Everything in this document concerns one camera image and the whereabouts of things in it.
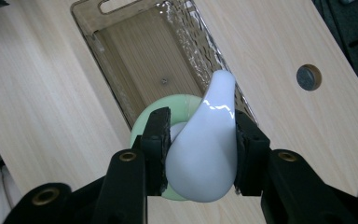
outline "white plastic object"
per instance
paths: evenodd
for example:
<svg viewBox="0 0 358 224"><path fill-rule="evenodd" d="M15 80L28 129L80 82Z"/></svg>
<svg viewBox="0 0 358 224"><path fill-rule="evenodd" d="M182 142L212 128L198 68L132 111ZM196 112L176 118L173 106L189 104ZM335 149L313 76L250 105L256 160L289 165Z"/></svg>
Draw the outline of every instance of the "white plastic object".
<svg viewBox="0 0 358 224"><path fill-rule="evenodd" d="M201 104L173 141L165 161L172 188L195 202L223 197L237 172L235 77L216 71Z"/></svg>

